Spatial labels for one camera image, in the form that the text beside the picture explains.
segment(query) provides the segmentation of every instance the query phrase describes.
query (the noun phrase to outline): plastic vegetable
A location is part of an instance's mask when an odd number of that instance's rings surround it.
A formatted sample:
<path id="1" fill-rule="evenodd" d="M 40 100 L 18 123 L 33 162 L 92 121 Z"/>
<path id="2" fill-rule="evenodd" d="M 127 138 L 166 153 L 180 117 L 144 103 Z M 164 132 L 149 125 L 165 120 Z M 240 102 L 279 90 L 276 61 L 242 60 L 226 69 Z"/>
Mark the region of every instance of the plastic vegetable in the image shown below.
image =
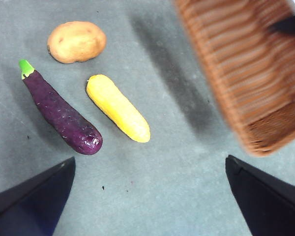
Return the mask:
<path id="1" fill-rule="evenodd" d="M 20 60 L 22 80 L 46 121 L 75 151 L 85 155 L 98 152 L 102 136 L 79 112 L 71 107 L 27 60 Z"/>
<path id="2" fill-rule="evenodd" d="M 105 75 L 88 80 L 87 93 L 92 101 L 131 139 L 146 143 L 149 126 L 144 117 Z"/>

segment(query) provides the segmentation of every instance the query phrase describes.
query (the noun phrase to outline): wicker basket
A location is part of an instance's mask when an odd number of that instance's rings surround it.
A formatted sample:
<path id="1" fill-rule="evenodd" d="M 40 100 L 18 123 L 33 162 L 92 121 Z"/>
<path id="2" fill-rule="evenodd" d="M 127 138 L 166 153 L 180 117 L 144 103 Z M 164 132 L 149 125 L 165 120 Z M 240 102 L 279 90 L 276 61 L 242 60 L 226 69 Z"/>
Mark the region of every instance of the wicker basket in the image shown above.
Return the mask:
<path id="1" fill-rule="evenodd" d="M 215 98 L 245 148 L 265 156 L 295 138 L 295 36 L 268 27 L 285 0 L 176 0 Z"/>

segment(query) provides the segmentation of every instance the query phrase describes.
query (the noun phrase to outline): potato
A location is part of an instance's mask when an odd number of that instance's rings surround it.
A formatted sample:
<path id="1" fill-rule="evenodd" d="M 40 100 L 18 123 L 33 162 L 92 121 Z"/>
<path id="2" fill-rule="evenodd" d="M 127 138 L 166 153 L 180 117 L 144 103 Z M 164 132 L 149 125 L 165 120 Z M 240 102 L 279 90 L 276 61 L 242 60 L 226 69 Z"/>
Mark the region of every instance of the potato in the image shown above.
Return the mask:
<path id="1" fill-rule="evenodd" d="M 86 61 L 99 55 L 106 46 L 106 35 L 91 22 L 73 21 L 57 26 L 47 48 L 62 63 Z"/>

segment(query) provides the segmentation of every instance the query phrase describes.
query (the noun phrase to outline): brown basket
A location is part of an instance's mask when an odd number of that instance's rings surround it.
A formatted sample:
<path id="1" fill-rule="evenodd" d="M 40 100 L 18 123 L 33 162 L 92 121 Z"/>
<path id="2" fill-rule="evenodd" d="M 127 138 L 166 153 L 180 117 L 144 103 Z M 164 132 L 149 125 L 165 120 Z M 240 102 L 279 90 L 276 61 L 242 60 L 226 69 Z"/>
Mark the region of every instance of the brown basket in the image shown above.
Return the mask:
<path id="1" fill-rule="evenodd" d="M 176 0 L 215 98 L 245 148 L 265 156 L 295 138 L 295 36 L 267 28 L 285 0 Z"/>

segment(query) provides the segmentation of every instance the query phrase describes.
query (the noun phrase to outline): gray table surface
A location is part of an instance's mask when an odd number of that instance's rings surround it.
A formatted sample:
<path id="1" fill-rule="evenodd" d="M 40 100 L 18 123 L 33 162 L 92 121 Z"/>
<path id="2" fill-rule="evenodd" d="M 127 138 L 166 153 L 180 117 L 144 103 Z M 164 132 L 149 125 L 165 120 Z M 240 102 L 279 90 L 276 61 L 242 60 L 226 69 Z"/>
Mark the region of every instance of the gray table surface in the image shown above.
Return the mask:
<path id="1" fill-rule="evenodd" d="M 46 41 L 68 21 L 99 25 L 104 52 L 55 61 Z M 44 120 L 21 81 L 22 58 L 98 128 L 100 152 L 79 155 Z M 150 142 L 129 139 L 88 98 L 86 80 L 100 73 L 144 115 Z M 0 192 L 75 156 L 55 236 L 248 236 L 225 174 L 228 154 L 295 185 L 295 141 L 267 158 L 245 153 L 170 0 L 0 0 Z"/>

